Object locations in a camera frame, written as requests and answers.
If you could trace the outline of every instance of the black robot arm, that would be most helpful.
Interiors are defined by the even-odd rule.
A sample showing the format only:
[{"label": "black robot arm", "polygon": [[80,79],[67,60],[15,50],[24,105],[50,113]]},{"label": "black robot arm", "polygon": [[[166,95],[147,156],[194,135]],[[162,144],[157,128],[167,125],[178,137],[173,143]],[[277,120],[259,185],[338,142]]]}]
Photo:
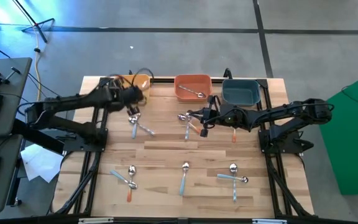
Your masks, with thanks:
[{"label": "black robot arm", "polygon": [[285,138],[288,134],[309,124],[327,123],[331,120],[331,110],[333,109],[333,105],[327,104],[320,99],[294,101],[287,105],[263,111],[245,110],[232,104],[220,105],[217,96],[209,96],[208,101],[208,107],[198,111],[188,111],[190,116],[197,118],[203,124],[204,129],[201,131],[201,137],[207,137],[208,129],[213,128],[215,125],[250,131],[265,122],[294,118],[281,126],[274,125],[270,127],[270,140],[275,141]]},{"label": "black robot arm", "polygon": [[76,133],[85,142],[96,142],[103,130],[96,128],[95,123],[77,123],[55,114],[88,107],[104,108],[111,113],[120,111],[125,106],[129,115],[136,114],[139,112],[138,107],[131,105],[143,100],[142,90],[138,86],[124,88],[122,82],[122,79],[116,78],[111,82],[112,85],[96,87],[86,95],[47,98],[36,102],[25,110],[27,124],[33,129],[54,128]]}]

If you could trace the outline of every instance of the orange bowl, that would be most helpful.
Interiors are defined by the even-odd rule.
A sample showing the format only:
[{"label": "orange bowl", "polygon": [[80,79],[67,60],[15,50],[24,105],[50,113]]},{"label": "orange bowl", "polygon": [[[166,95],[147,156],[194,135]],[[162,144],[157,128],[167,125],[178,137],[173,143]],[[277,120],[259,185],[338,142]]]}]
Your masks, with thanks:
[{"label": "orange bowl", "polygon": [[[179,88],[182,85],[198,93],[204,93],[205,98],[198,98],[197,94]],[[206,101],[208,96],[212,94],[212,81],[209,75],[177,75],[174,81],[175,94],[179,101],[183,102],[202,102]]]}]

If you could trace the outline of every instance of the yellow cable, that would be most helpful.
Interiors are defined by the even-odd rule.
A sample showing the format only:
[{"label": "yellow cable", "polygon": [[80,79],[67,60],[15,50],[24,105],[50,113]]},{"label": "yellow cable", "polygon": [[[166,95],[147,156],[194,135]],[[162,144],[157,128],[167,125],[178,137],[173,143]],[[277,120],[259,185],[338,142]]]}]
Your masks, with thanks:
[{"label": "yellow cable", "polygon": [[[20,8],[17,3],[12,0],[13,3],[20,9],[20,12],[23,13],[23,15],[25,16],[25,18],[28,20],[28,22],[30,23],[30,26],[32,28],[32,30],[34,31],[35,34],[35,38],[37,39],[37,46],[35,48],[39,49],[39,40],[38,40],[38,35],[37,35],[37,31],[34,28],[34,25],[32,24],[31,20],[27,17],[27,15],[24,13],[24,11],[22,10],[22,8]],[[41,77],[40,74],[38,72],[38,61],[39,61],[39,53],[35,52],[35,62],[34,62],[34,67],[35,67],[35,73],[37,74],[37,79],[38,79],[38,93],[37,93],[37,101],[41,100]]]}]

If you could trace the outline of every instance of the wooden tabletop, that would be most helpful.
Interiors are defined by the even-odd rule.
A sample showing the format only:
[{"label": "wooden tabletop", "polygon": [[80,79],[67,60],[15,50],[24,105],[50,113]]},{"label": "wooden tabletop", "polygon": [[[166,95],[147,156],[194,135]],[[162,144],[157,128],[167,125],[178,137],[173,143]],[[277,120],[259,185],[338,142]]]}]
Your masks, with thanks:
[{"label": "wooden tabletop", "polygon": [[[100,77],[84,77],[81,94],[91,91]],[[284,80],[268,79],[272,106],[288,103]],[[221,96],[221,85],[213,85],[213,94]],[[258,128],[250,133],[237,130],[237,142],[232,143],[233,130],[216,126],[208,138],[199,137],[190,130],[185,142],[185,122],[177,114],[198,110],[206,103],[180,103],[173,83],[156,83],[150,98],[140,107],[140,124],[156,132],[149,136],[138,128],[137,137],[131,138],[132,125],[126,111],[108,116],[109,129],[106,150],[102,153],[98,180],[93,199],[92,216],[109,217],[193,217],[193,218],[272,218],[273,207],[264,155],[259,149]],[[91,121],[92,108],[75,111],[77,122]],[[53,209],[59,209],[75,190],[80,179],[83,152],[74,152],[62,165],[53,200]],[[179,196],[182,164],[188,161],[184,196]],[[236,163],[238,176],[247,176],[249,182],[237,183],[237,202],[233,202],[232,181],[217,179],[216,174],[230,174],[229,165]],[[293,154],[283,154],[288,188],[306,211],[313,213],[308,184],[302,163]],[[129,177],[128,168],[135,165],[132,202],[127,202],[127,185],[110,175],[116,170]],[[89,184],[85,189],[85,207]],[[278,191],[280,208],[284,212],[283,198]]]}]

